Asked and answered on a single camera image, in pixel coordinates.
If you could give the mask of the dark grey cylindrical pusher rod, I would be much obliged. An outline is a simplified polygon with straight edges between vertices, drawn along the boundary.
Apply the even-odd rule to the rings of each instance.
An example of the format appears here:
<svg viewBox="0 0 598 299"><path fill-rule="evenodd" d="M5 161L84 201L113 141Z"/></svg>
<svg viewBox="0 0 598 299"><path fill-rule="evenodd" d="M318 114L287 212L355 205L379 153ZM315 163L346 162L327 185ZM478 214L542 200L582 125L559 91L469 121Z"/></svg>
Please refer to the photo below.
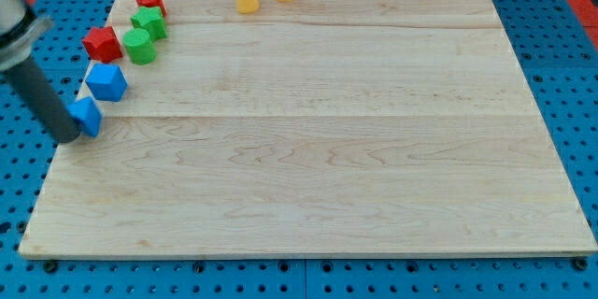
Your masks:
<svg viewBox="0 0 598 299"><path fill-rule="evenodd" d="M78 138L80 126L32 57L4 70L3 75L55 142L69 143Z"/></svg>

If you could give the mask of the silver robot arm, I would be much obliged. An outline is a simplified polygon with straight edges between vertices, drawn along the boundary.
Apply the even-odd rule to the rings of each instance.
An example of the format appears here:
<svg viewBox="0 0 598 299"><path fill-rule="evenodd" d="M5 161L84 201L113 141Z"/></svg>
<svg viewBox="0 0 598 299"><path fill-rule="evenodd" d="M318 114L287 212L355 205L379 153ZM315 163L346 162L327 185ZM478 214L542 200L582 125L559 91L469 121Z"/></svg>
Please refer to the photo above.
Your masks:
<svg viewBox="0 0 598 299"><path fill-rule="evenodd" d="M69 143L80 135L59 94L32 57L35 42L52 28L25 0L1 0L1 74L54 141Z"/></svg>

